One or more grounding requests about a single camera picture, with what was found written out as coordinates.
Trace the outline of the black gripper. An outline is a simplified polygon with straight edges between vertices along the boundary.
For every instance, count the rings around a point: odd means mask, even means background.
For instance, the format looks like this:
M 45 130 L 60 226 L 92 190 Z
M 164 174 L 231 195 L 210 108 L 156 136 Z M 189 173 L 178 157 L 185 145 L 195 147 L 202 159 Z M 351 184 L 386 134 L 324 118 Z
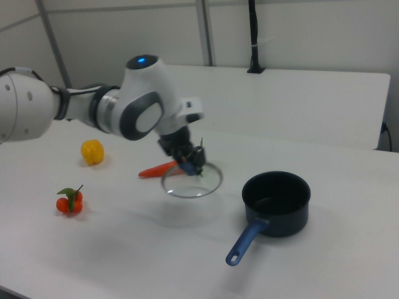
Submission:
M 158 139 L 158 144 L 164 153 L 172 157 L 178 165 L 189 161 L 192 173 L 202 174 L 203 166 L 206 163 L 205 151 L 202 146 L 193 147 L 187 126 L 183 126 L 174 133 L 161 135 Z

